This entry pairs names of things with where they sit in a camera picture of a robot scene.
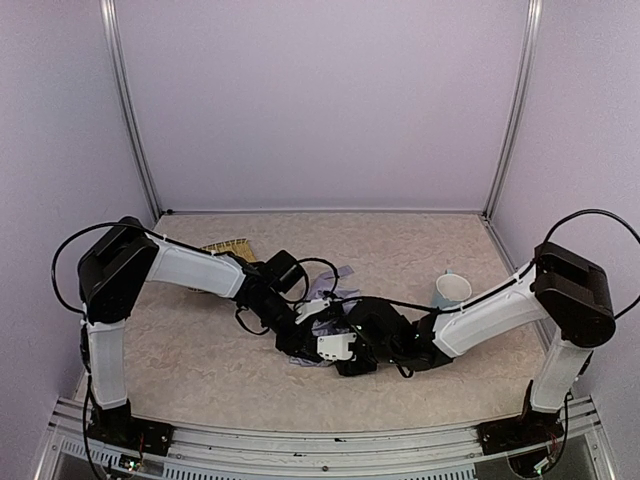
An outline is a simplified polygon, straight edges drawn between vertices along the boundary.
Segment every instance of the robotic arm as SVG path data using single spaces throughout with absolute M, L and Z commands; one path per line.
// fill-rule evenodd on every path
M 283 294 L 304 272 L 285 251 L 264 263 L 248 263 L 232 253 L 209 253 L 152 237 L 131 217 L 120 223 L 132 228 L 111 228 L 82 257 L 78 276 L 85 312 L 82 350 L 95 405 L 89 435 L 121 446 L 135 443 L 139 431 L 149 427 L 131 417 L 124 380 L 125 320 L 145 282 L 174 283 L 229 298 L 252 310 L 276 334 L 278 350 L 309 360 L 334 360 L 344 376 L 375 371 L 381 363 L 395 364 L 403 376 L 411 376 L 450 363 L 508 330 L 551 318 L 558 333 L 529 385 L 522 415 L 478 427 L 485 453 L 546 441 L 553 429 L 561 435 L 557 420 L 567 392 L 593 349 L 615 332 L 605 272 L 550 242 L 538 246 L 534 261 L 496 288 L 452 309 L 425 308 L 426 316 L 409 322 L 393 301 L 377 297 L 327 296 L 292 307 Z M 349 313 L 345 303 L 354 304 Z M 348 333 L 312 335 L 315 320 L 336 318 Z M 166 454 L 171 426 L 155 423 L 153 429 L 162 431 L 165 440 L 149 451 Z

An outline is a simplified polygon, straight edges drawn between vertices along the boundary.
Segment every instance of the crumpled fabric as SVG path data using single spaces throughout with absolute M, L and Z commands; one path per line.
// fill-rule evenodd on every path
M 343 267 L 338 268 L 338 276 L 339 278 L 348 277 L 353 274 L 353 268 L 349 265 L 345 265 Z M 333 286 L 333 272 L 331 270 L 321 273 L 318 277 L 313 281 L 311 286 L 309 287 L 309 293 L 305 297 L 306 300 L 315 300 L 324 297 L 324 292 L 328 292 L 331 290 Z M 340 284 L 336 287 L 334 292 L 338 297 L 341 298 L 351 298 L 357 297 L 360 295 L 360 290 L 357 289 L 347 289 L 341 288 Z M 353 303 L 345 303 L 344 310 L 345 313 L 349 313 L 353 308 Z M 335 326 L 336 319 L 320 321 L 316 320 L 313 322 L 313 326 L 311 327 L 311 333 L 314 337 L 324 337 L 327 335 L 338 335 L 341 333 L 348 333 L 349 330 L 346 328 L 337 328 Z M 319 363 L 312 362 L 310 360 L 306 360 L 304 358 L 297 357 L 289 357 L 289 363 L 292 365 L 299 365 L 301 367 L 329 367 L 333 365 L 333 362 L 330 360 L 323 360 Z

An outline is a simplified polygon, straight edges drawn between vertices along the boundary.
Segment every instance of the marbled surface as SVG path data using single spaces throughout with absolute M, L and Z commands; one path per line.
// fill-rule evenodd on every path
M 506 271 L 474 215 L 296 213 L 164 216 L 157 231 L 196 245 L 247 237 L 259 259 L 280 249 L 351 265 L 345 285 L 429 302 L 446 268 L 474 294 Z M 322 271 L 309 264 L 313 278 Z M 146 284 L 127 322 L 126 368 L 136 414 L 211 426 L 366 431 L 444 425 L 516 413 L 543 361 L 531 326 L 405 380 L 393 367 L 357 378 L 302 368 L 233 318 L 233 303 L 174 285 Z M 410 320 L 419 312 L 402 312 Z M 258 327 L 247 314 L 247 323 Z

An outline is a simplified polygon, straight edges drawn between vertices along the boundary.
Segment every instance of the white wall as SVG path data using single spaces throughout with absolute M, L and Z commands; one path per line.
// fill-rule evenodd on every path
M 79 319 L 58 306 L 51 256 L 126 213 L 149 223 L 97 1 L 0 3 L 0 477 L 26 479 L 58 395 L 78 381 Z M 60 281 L 77 304 L 75 265 Z
M 640 3 L 546 0 L 528 100 L 496 217 L 518 262 L 561 216 L 610 209 L 640 229 Z M 640 246 L 583 217 L 554 240 L 601 264 L 619 311 L 640 291 Z M 593 394 L 622 479 L 640 471 L 640 309 L 618 322 L 579 388 Z
M 163 207 L 480 211 L 527 3 L 118 2 Z

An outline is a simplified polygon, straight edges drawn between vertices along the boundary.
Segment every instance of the cup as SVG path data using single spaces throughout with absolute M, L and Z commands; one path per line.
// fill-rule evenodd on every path
M 471 284 L 466 278 L 446 270 L 436 280 L 431 305 L 442 309 L 450 308 L 471 297 Z

